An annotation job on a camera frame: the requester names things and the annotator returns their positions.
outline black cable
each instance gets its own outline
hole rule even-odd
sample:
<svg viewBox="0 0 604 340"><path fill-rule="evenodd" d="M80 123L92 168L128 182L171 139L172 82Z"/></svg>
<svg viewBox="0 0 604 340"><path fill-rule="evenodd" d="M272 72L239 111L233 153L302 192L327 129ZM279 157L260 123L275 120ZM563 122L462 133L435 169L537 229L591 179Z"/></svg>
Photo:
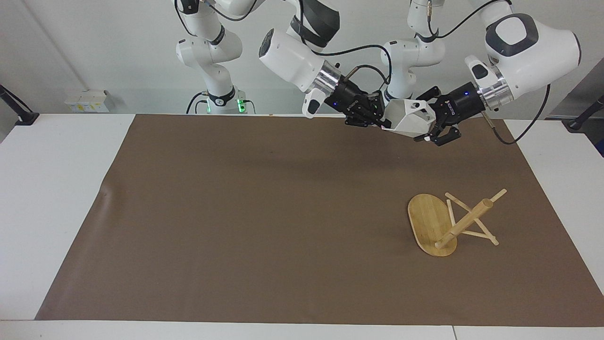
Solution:
<svg viewBox="0 0 604 340"><path fill-rule="evenodd" d="M476 15L476 13L478 13L480 10L482 10L483 8L487 7L488 5L493 4L494 2L498 2L498 1L505 1L508 4L513 5L512 4L512 0L490 0L489 2L486 2L484 5L478 7L475 11L473 11L469 16L466 17L466 19L463 19L457 26L455 26L451 31L449 31L449 33L443 35L443 36L436 36L436 34L432 31L432 25L431 25L431 20L428 19L428 29L430 30L430 34L432 34L433 38L436 39L443 39L448 37L449 35L451 35L451 33L455 32L458 28L460 28L463 24L466 23L466 21L470 20L471 17L473 17L474 15Z"/></svg>
<svg viewBox="0 0 604 340"><path fill-rule="evenodd" d="M541 117L541 114L543 113L543 110L545 109L545 106L547 105L547 100L550 98L550 90L551 90L551 84L547 85L547 90L545 91L545 98L543 99L543 104L541 105L541 108L539 109L539 113L537 113L537 116L535 116L535 118L533 119L531 124L529 124L528 128L526 130L524 130L524 132L518 138L516 138L513 142L507 142L507 141L503 140L503 138L501 138L501 136L497 132L497 128L493 127L493 133L495 133L495 137L497 137L497 139L501 143L504 143L505 145L514 145L514 144L518 143L518 141L520 141L530 131L530 129L537 122L539 117Z"/></svg>
<svg viewBox="0 0 604 340"><path fill-rule="evenodd" d="M348 81L361 68L370 68L370 69L374 70L375 72L379 73L380 76L382 76L384 83L387 82L386 76L384 76L384 73L379 68L377 68L373 65L366 65L366 64L359 65L359 66L355 67L354 69L352 69L352 71L346 77L344 77L344 82Z"/></svg>
<svg viewBox="0 0 604 340"><path fill-rule="evenodd" d="M303 3L303 0L299 0L299 3L300 3L300 27L304 27L304 3ZM304 45L308 46L308 44L306 44L306 40L302 36L302 34L299 33L298 35L300 35L300 39L302 40L302 43ZM382 45L365 45L365 46L351 48L346 51L340 51L340 52L334 52L334 53L320 53L320 52L313 50L312 48L310 50L313 53L315 53L317 56L334 57L334 56L341 56L343 54L348 54L348 53L352 53L352 52L356 52L356 51L360 51L360 50L365 50L368 48L379 48L380 50L384 51L384 53L386 54L386 57L388 58L388 78L385 79L382 86L380 86L380 88L382 88L385 84L390 84L390 80L392 79L392 58L390 57L390 53L384 46L382 46Z"/></svg>
<svg viewBox="0 0 604 340"><path fill-rule="evenodd" d="M247 18L247 17L248 17L248 15L249 15L250 13L252 13L252 11L253 11L253 9L254 9L254 6L256 6L256 2L258 2L258 0L254 0L254 3L253 3L253 4L252 4L252 6L249 8L249 11L248 11L247 13L245 13L245 15L244 15L244 16L242 16L241 18L231 18L231 17L229 17L229 16L227 16L227 15L224 15L224 14L223 14L221 11L217 10L217 9L216 9L216 7L214 7L214 6L213 6L212 4L210 4L209 2L205 2L205 1L204 1L204 4L207 4L207 5L208 5L210 8L212 8L212 9L213 9L213 10L214 10L216 13L218 13L218 15L220 15L220 16L221 16L221 17L223 17L223 18L225 18L226 20L229 20L229 21L241 21L241 20L244 20L245 18Z"/></svg>
<svg viewBox="0 0 604 340"><path fill-rule="evenodd" d="M197 102L197 104L195 104L195 114L197 114L197 106L198 106L200 103L206 103L206 104L207 104L207 103L208 103L208 101L207 101L207 100L200 100L200 101L198 101L198 102Z"/></svg>
<svg viewBox="0 0 604 340"><path fill-rule="evenodd" d="M254 104L253 101L251 101L251 100L244 100L243 102L244 103L252 103L252 107L254 108L254 114L256 114L256 105Z"/></svg>
<svg viewBox="0 0 604 340"><path fill-rule="evenodd" d="M191 106L193 106L193 102L195 101L195 99L197 99L199 96L203 96L204 93L205 93L205 91L197 93L196 95L193 96L193 98L189 102L189 105L187 106L187 110L186 110L185 114L188 114L188 112L191 110Z"/></svg>
<svg viewBox="0 0 604 340"><path fill-rule="evenodd" d="M178 0L174 0L174 9L176 10L176 14L178 15L178 19L181 20L182 26L185 28L185 31L187 31L187 33L190 36L195 36L195 34L191 33L191 31L188 30L187 25L185 24L184 20L182 20L182 16L181 16L181 11L178 10Z"/></svg>
<svg viewBox="0 0 604 340"><path fill-rule="evenodd" d="M26 103L23 102L23 100L21 100L21 98L19 98L17 95L15 95L14 93L12 93L8 88L3 87L4 91L6 91L6 93L8 93L9 96L11 96L14 100L16 100L17 102L19 102L21 105L23 105L30 113L34 113L34 111L32 111L30 109L29 106L27 106Z"/></svg>

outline white plastic part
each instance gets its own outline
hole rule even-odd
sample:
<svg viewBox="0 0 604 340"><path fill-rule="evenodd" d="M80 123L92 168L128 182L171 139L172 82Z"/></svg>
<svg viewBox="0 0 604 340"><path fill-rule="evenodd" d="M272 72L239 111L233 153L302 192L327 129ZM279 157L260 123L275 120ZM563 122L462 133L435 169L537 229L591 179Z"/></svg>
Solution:
<svg viewBox="0 0 604 340"><path fill-rule="evenodd" d="M384 117L392 122L392 128L384 131L394 132L407 137L427 134L436 120L436 113L424 100L391 100Z"/></svg>
<svg viewBox="0 0 604 340"><path fill-rule="evenodd" d="M304 97L304 104L302 105L302 114L304 114L306 118L314 118L315 114L319 110L319 107L321 107L326 98L327 95L320 89L312 89Z"/></svg>
<svg viewBox="0 0 604 340"><path fill-rule="evenodd" d="M183 64L201 72L211 94L220 97L233 89L231 74L224 66L214 64L207 41L183 40L176 45L176 55Z"/></svg>
<svg viewBox="0 0 604 340"><path fill-rule="evenodd" d="M491 59L499 61L496 65L514 99L558 80L579 66L580 47L573 32L557 30L537 20L535 25L539 32L537 43L514 56L503 56L486 44Z"/></svg>
<svg viewBox="0 0 604 340"><path fill-rule="evenodd" d="M268 51L260 61L281 79L307 92L324 63L310 48L293 37L274 30Z"/></svg>
<svg viewBox="0 0 604 340"><path fill-rule="evenodd" d="M444 0L433 0L432 17L436 18L443 8ZM428 0L414 0L410 3L407 24L424 37L430 37L428 21ZM432 30L436 32L438 25L432 22ZM445 44L440 39L424 42L419 37L415 39L393 40L384 47L392 59L392 79L388 86L388 94L396 99L406 99L413 95L417 82L416 75L410 70L413 67L426 67L439 64L445 57ZM388 65L385 53L381 54L382 63Z"/></svg>
<svg viewBox="0 0 604 340"><path fill-rule="evenodd" d="M479 8L482 5L484 5L485 3L489 2L489 0L468 0L468 1L474 8ZM506 15L510 15L512 13L513 13L513 11L512 11L512 8L510 7L510 4L508 4L507 1L502 0L499 2L494 2L491 5L488 5L484 9L480 10L478 12L478 15L480 16L480 19L482 19L484 26L488 27L491 24L493 24L494 22L496 22L497 20L505 17Z"/></svg>
<svg viewBox="0 0 604 340"><path fill-rule="evenodd" d="M254 0L215 0L216 4L224 8L225 14L229 13L234 16L243 16L248 14L252 5L252 11L255 11L262 5L266 0L258 0L254 5Z"/></svg>
<svg viewBox="0 0 604 340"><path fill-rule="evenodd" d="M480 61L476 56L466 57L466 65L470 69L472 77L474 77L474 81L476 81L476 84L479 88L489 88L495 83L497 83L497 75L495 74L495 72L493 72L493 70L489 66L487 66L484 62ZM487 70L489 74L484 78L477 79L476 75L474 75L474 72L472 72L472 69L477 65L482 65L482 67L484 67L484 69Z"/></svg>
<svg viewBox="0 0 604 340"><path fill-rule="evenodd" d="M432 18L436 18L443 8L445 0L432 1ZM421 34L424 37L432 35L428 28L428 0L413 0L409 5L409 13L407 15L407 24L413 31ZM432 23L432 30L436 32L438 26Z"/></svg>
<svg viewBox="0 0 604 340"><path fill-rule="evenodd" d="M177 3L179 9L182 9L181 2ZM222 24L218 20L218 14L205 4L199 4L199 10L194 14L184 15L181 13L187 24L188 30L199 38L212 41L220 34Z"/></svg>
<svg viewBox="0 0 604 340"><path fill-rule="evenodd" d="M208 47L210 48L211 61L215 64L238 59L243 53L241 39L228 30L225 30L225 36L218 45L208 44Z"/></svg>

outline wooden stand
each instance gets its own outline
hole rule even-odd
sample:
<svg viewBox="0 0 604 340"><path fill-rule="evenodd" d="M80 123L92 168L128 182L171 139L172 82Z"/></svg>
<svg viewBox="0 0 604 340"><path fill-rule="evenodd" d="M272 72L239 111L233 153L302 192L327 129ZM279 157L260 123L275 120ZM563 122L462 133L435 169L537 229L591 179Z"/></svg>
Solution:
<svg viewBox="0 0 604 340"><path fill-rule="evenodd" d="M408 212L417 244L423 251L435 257L446 257L455 252L457 237L460 234L485 238L498 246L499 241L480 221L480 217L493 208L494 202L506 193L507 190L503 189L493 198L480 201L473 209L448 192L445 194L448 198L446 205L432 195L415 196L409 203ZM455 222L451 201L468 211L459 222ZM474 223L483 233L466 230Z"/></svg>

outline bamboo cutting board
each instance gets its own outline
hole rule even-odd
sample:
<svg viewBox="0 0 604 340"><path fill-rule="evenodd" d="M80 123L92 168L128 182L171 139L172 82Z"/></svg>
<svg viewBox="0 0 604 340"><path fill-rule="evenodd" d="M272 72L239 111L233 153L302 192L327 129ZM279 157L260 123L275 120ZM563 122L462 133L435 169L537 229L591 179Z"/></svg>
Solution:
<svg viewBox="0 0 604 340"><path fill-rule="evenodd" d="M443 249L434 245L452 227L447 205L438 197L417 195L409 202L408 212L413 234L423 251L434 257L446 257L455 251L457 239L449 242Z"/></svg>

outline power strip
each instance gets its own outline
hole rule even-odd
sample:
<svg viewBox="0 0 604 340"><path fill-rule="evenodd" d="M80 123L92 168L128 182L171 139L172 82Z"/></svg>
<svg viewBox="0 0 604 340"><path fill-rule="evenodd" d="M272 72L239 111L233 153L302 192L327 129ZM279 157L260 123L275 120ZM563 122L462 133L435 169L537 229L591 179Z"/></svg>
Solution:
<svg viewBox="0 0 604 340"><path fill-rule="evenodd" d="M65 104L75 113L109 113L115 109L109 93L104 90L68 93Z"/></svg>

